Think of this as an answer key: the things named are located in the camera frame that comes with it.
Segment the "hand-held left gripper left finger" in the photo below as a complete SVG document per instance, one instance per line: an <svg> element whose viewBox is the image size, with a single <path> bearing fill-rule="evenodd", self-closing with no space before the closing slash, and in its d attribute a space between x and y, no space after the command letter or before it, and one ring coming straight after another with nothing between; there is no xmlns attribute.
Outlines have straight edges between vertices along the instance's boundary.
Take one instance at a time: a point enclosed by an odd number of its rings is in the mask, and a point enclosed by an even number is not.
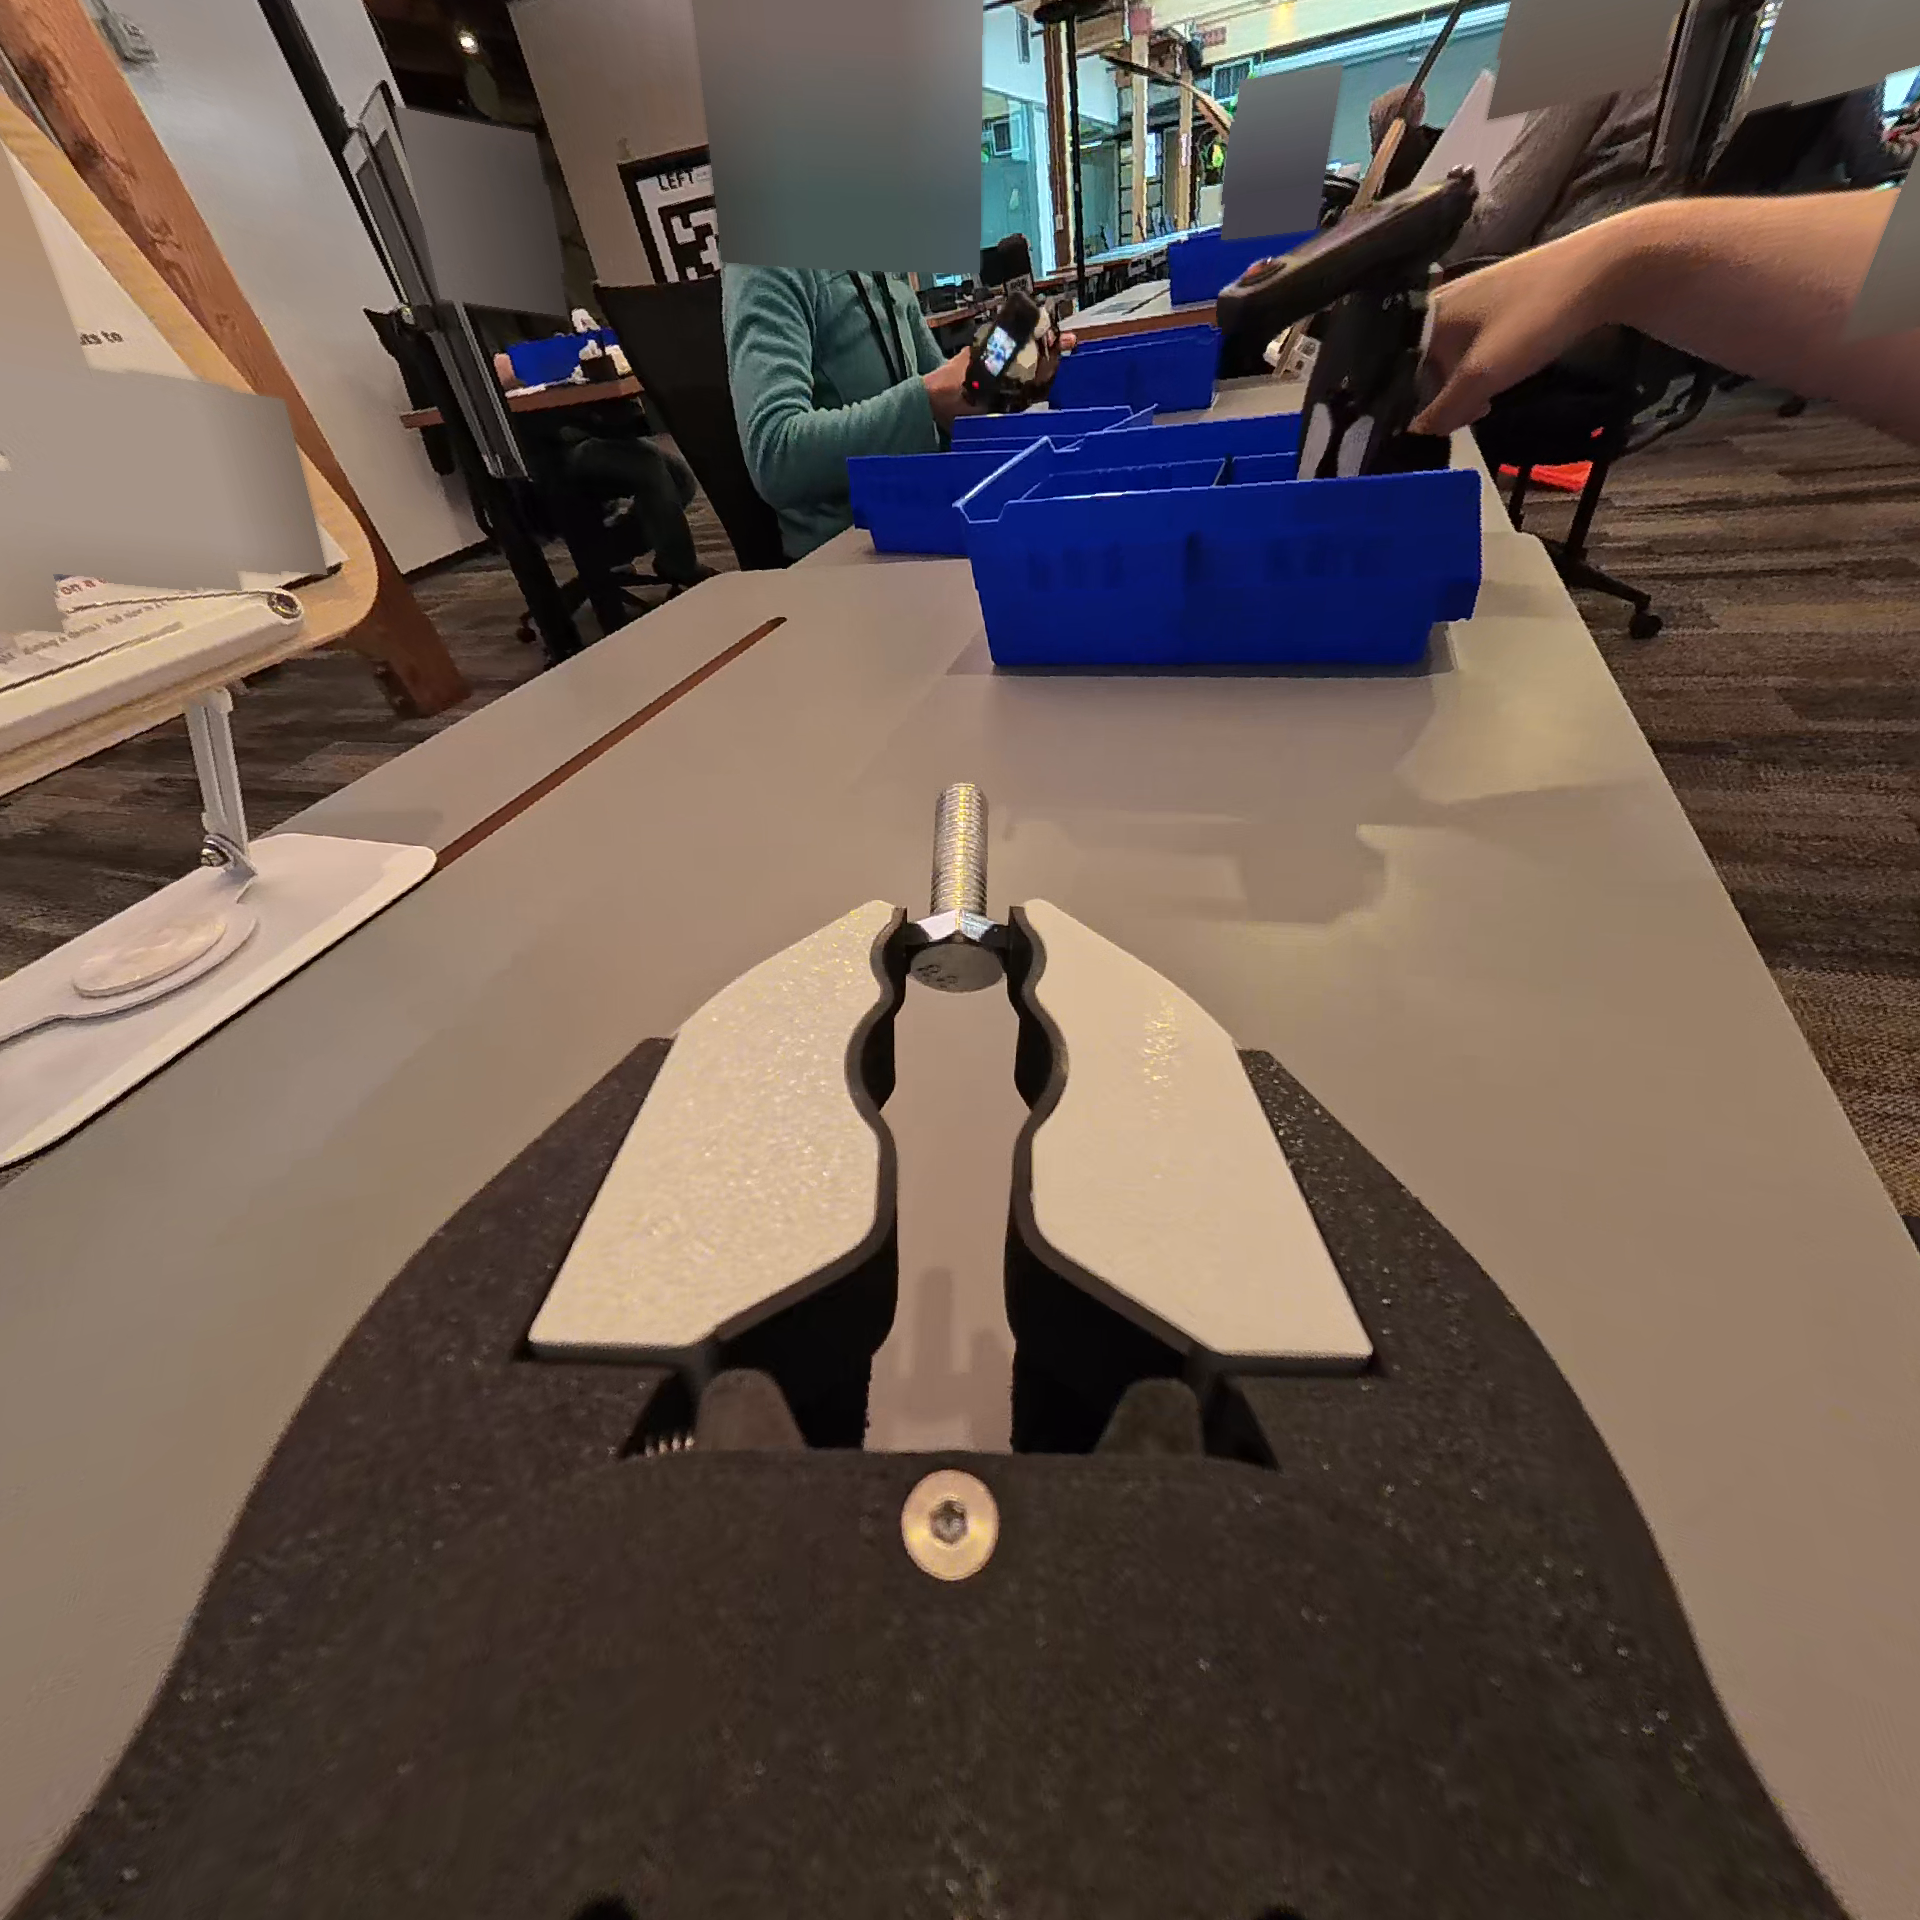
<svg viewBox="0 0 1920 1920"><path fill-rule="evenodd" d="M707 1388L771 1374L816 1448L868 1440L899 1309L882 1119L906 913L858 905L728 981L676 1035L529 1326L541 1357Z"/></svg>

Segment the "person's right forearm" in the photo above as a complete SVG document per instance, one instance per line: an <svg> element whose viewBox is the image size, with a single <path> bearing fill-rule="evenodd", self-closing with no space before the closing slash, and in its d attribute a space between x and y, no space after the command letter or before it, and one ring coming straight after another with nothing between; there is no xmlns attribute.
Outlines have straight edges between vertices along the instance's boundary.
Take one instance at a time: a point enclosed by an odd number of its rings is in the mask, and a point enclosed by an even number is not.
<svg viewBox="0 0 1920 1920"><path fill-rule="evenodd" d="M1917 326L1876 339L1851 311L1902 189L1696 198L1604 224L1616 323L1794 395L1919 438Z"/></svg>

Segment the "black white marker sign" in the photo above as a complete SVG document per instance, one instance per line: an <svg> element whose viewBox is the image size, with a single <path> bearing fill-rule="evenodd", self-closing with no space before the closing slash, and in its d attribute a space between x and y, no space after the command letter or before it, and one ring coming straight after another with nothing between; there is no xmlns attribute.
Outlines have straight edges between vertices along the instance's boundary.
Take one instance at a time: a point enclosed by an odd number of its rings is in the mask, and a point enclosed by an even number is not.
<svg viewBox="0 0 1920 1920"><path fill-rule="evenodd" d="M708 145L618 163L656 284L721 276L718 201Z"/></svg>

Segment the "metal frame stand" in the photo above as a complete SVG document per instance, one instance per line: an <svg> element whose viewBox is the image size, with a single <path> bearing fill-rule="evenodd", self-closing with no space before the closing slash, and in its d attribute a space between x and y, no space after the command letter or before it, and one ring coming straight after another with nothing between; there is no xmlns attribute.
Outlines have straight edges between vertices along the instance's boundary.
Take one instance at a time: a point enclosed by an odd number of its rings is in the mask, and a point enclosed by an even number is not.
<svg viewBox="0 0 1920 1920"><path fill-rule="evenodd" d="M396 98L388 83L376 83L369 103L350 119L296 3L264 2L260 9L394 288L396 356L421 368L425 354L432 356L433 409L440 413L469 506L515 578L526 608L524 621L538 634L544 659L574 659L583 638L524 510L532 477L506 401L466 307L446 295L442 276L432 263Z"/></svg>

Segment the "person's right hand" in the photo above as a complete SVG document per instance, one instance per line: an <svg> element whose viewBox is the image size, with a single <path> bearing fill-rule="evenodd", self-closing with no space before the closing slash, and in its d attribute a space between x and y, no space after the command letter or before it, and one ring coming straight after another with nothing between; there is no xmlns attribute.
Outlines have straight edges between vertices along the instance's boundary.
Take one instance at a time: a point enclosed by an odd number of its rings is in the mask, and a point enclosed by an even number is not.
<svg viewBox="0 0 1920 1920"><path fill-rule="evenodd" d="M1637 211L1443 283L1430 299L1412 428L1450 435L1568 346L1635 311Z"/></svg>

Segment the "silver hex bolt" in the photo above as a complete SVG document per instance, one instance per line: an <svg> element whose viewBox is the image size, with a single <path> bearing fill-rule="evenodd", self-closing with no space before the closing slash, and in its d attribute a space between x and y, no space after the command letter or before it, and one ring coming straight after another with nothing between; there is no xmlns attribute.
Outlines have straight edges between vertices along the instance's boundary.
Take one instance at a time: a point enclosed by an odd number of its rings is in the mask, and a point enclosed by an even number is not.
<svg viewBox="0 0 1920 1920"><path fill-rule="evenodd" d="M908 924L908 970L920 983L969 994L1006 978L1009 924L990 913L990 802L974 781L941 791L933 821L930 909Z"/></svg>

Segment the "wooden support post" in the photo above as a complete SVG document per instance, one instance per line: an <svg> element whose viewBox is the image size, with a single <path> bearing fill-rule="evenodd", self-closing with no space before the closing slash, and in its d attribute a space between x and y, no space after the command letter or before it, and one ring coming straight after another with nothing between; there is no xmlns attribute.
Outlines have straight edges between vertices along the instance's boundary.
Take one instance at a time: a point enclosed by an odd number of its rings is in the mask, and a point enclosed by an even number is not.
<svg viewBox="0 0 1920 1920"><path fill-rule="evenodd" d="M376 532L123 69L84 22L82 3L8 2L3 42L66 161L253 391L285 402L301 453L369 540L371 611L347 632L350 647L371 659L402 717L456 705L469 693L461 667Z"/></svg>

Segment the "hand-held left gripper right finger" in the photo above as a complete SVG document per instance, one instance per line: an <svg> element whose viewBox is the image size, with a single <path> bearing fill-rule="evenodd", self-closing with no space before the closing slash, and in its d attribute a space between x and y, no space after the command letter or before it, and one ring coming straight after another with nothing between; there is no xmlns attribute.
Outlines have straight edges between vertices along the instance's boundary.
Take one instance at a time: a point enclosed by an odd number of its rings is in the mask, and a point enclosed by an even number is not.
<svg viewBox="0 0 1920 1920"><path fill-rule="evenodd" d="M1004 1306L1015 1451L1090 1451L1140 1384L1199 1425L1246 1377L1360 1377L1376 1346L1254 1077L1183 986L1057 905L1013 909Z"/></svg>

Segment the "instruction poster board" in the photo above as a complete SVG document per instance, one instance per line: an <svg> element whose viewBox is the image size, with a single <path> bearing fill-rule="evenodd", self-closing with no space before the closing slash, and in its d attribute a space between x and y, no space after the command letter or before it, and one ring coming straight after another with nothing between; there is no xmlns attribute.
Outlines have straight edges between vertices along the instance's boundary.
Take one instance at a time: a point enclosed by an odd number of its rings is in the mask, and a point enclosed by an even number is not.
<svg viewBox="0 0 1920 1920"><path fill-rule="evenodd" d="M3 102L4 148L23 204L35 218L73 321L140 372L167 372L209 386L250 391L253 381L212 340L128 231L87 185L57 144L11 99ZM369 535L338 489L301 460L321 529L325 565L285 586L295 608L274 612L280 582L247 578L212 596L144 596L134 589L82 583L68 625L112 647L68 659L46 674L4 686L3 791L11 794L138 732L178 718L192 699L256 669L338 641L374 605Z"/></svg>

